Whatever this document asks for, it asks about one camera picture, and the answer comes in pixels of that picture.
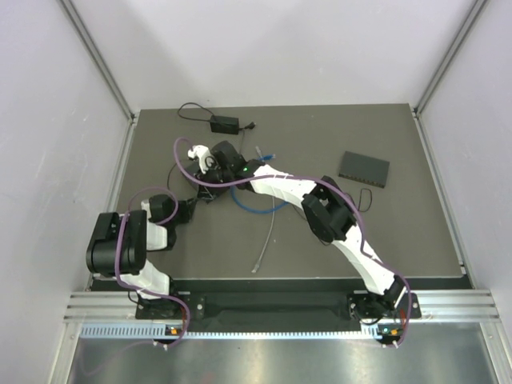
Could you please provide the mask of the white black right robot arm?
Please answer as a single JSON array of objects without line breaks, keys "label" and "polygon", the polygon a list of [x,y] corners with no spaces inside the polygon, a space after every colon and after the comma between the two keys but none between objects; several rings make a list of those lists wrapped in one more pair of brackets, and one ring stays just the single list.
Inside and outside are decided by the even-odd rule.
[{"label": "white black right robot arm", "polygon": [[355,306],[363,318],[412,311],[407,280],[386,265],[366,240],[362,216],[332,178],[303,178],[279,171],[260,158],[247,160],[228,142],[213,148],[193,146],[188,156],[198,162],[198,184],[206,189],[237,187],[279,199],[303,212],[318,240],[336,247],[361,276],[366,296]]}]

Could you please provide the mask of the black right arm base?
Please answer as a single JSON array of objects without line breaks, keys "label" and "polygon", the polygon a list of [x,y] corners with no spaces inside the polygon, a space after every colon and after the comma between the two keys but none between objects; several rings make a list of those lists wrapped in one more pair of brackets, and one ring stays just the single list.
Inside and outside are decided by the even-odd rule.
[{"label": "black right arm base", "polygon": [[353,316],[362,320],[371,319],[392,319],[397,318],[401,313],[407,315],[409,308],[409,297],[405,294],[399,304],[385,304],[383,300],[374,294],[352,293],[347,295],[349,310]]}]

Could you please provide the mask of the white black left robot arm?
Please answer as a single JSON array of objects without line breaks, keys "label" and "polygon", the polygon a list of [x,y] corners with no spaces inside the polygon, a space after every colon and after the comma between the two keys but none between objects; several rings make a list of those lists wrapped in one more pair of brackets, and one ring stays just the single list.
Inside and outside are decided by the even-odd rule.
[{"label": "white black left robot arm", "polygon": [[172,278],[147,258],[149,252],[172,250],[176,227],[191,221],[196,198],[175,201],[157,194],[141,202],[127,220],[116,212],[101,213],[86,250],[92,274],[120,277],[137,292],[139,317],[171,318],[183,309]]}]

